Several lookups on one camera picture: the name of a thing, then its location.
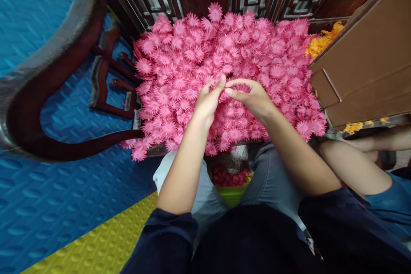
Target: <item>blue shirt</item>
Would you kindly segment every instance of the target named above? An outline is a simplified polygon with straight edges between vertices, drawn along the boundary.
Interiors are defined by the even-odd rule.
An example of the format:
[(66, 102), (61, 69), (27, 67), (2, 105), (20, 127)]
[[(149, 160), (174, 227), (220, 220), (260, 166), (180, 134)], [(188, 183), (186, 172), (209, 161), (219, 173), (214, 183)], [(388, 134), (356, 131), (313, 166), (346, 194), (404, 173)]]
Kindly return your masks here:
[(228, 211), (194, 256), (191, 214), (156, 209), (122, 273), (411, 272), (411, 252), (347, 189), (306, 198), (298, 213), (323, 259), (311, 253), (293, 220), (266, 205)]

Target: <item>person's left hand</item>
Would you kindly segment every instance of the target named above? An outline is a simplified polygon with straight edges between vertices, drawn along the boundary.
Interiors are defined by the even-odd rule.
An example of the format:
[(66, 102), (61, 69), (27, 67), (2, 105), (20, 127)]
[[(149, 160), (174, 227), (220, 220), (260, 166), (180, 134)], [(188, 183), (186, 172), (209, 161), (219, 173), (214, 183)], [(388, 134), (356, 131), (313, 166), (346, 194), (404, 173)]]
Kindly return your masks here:
[(218, 98), (226, 85), (226, 76), (221, 75), (215, 89), (210, 92), (210, 87), (213, 82), (215, 82), (215, 80), (210, 81), (200, 90), (193, 113), (193, 118), (204, 120), (208, 127), (213, 124), (214, 112), (218, 105)]

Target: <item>person's right hand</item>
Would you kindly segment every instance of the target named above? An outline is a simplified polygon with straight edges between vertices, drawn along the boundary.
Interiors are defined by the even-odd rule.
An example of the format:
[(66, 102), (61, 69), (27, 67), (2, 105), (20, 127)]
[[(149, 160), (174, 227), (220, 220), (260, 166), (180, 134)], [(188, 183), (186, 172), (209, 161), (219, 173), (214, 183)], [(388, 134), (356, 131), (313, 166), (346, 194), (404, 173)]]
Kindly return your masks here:
[[(231, 89), (236, 84), (245, 83), (251, 88), (250, 93), (242, 93)], [(257, 81), (250, 79), (235, 79), (226, 83), (225, 92), (229, 97), (244, 103), (244, 105), (253, 113), (258, 121), (264, 124), (265, 119), (276, 110), (273, 102), (265, 92), (264, 88)]]

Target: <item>gray pants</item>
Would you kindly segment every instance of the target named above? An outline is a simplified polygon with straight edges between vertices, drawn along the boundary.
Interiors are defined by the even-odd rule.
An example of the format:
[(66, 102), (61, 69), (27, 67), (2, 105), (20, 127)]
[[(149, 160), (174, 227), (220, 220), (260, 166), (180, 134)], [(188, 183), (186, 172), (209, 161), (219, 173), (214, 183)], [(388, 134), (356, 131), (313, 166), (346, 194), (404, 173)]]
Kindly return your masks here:
[[(167, 153), (153, 176), (158, 193), (160, 193), (176, 153), (177, 150)], [(199, 227), (197, 243), (208, 228), (229, 210), (226, 202), (212, 184), (205, 163), (203, 161), (201, 166), (197, 195), (191, 211)], [(254, 170), (254, 176), (244, 192), (240, 205), (266, 204), (290, 217), (302, 230), (305, 230), (304, 223), (298, 216), (298, 206), (303, 196), (289, 179), (271, 142), (265, 143), (257, 151), (250, 167)]]

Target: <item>navy sleeve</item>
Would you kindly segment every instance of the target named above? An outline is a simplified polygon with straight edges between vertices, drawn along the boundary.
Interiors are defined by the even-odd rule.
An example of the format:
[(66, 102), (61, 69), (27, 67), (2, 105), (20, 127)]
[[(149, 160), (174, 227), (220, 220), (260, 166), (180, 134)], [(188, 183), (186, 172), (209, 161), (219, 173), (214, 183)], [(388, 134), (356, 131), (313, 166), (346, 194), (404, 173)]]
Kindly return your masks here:
[(186, 273), (197, 229), (191, 213), (174, 215), (155, 209), (121, 273)]
[(328, 265), (354, 272), (411, 269), (411, 252), (346, 188), (304, 199), (298, 214)]

